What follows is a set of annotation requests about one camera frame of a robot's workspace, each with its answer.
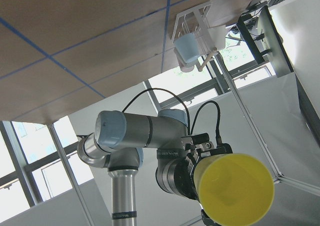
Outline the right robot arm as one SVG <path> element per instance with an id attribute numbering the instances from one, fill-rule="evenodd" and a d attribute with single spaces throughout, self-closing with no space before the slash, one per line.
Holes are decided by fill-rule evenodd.
<path id="1" fill-rule="evenodd" d="M 102 111 L 95 131 L 81 136 L 80 159 L 96 168 L 106 168 L 111 177 L 112 224 L 137 223 L 135 175 L 143 162 L 143 150 L 156 149 L 158 186 L 169 194 L 198 200 L 195 169 L 202 159 L 230 154 L 220 137 L 214 145 L 207 133 L 188 132 L 187 114 L 179 109 L 161 110 L 157 116 Z"/>

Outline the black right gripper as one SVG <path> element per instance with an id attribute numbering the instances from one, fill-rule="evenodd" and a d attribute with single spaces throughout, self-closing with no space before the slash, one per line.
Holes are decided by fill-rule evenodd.
<path id="1" fill-rule="evenodd" d="M 232 154 L 228 143 L 214 147 L 211 141 L 196 144 L 195 165 L 210 156 Z M 197 194 L 188 171 L 187 152 L 182 149 L 157 149 L 157 169 L 155 177 L 158 186 L 169 194 L 175 194 L 191 200 L 197 200 Z"/>

